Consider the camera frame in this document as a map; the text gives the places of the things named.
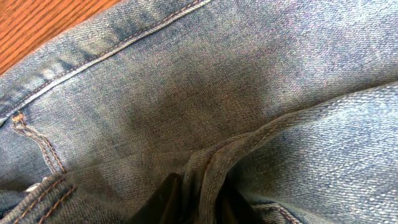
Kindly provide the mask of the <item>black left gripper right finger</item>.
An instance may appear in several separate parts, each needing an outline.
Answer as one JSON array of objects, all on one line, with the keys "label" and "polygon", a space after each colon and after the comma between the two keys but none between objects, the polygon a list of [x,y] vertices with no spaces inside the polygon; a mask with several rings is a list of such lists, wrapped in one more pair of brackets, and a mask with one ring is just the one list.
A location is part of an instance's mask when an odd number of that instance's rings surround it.
[{"label": "black left gripper right finger", "polygon": [[216,199],[215,217],[217,224],[263,224],[248,201],[234,185],[225,179]]}]

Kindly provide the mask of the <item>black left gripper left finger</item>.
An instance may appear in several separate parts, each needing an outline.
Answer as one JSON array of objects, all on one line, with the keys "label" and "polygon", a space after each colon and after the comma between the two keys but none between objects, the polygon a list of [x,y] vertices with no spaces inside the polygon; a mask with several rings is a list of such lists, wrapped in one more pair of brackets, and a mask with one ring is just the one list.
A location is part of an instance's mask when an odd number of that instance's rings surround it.
[{"label": "black left gripper left finger", "polygon": [[170,173],[128,224],[177,224],[181,216],[181,177]]}]

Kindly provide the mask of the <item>medium blue denim jeans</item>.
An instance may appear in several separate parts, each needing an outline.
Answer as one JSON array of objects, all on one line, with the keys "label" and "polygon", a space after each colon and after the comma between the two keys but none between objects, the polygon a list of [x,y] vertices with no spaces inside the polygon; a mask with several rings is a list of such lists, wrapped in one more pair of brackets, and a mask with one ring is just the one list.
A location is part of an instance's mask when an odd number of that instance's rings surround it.
[{"label": "medium blue denim jeans", "polygon": [[396,1],[123,1],[1,77],[1,222],[397,222]]}]

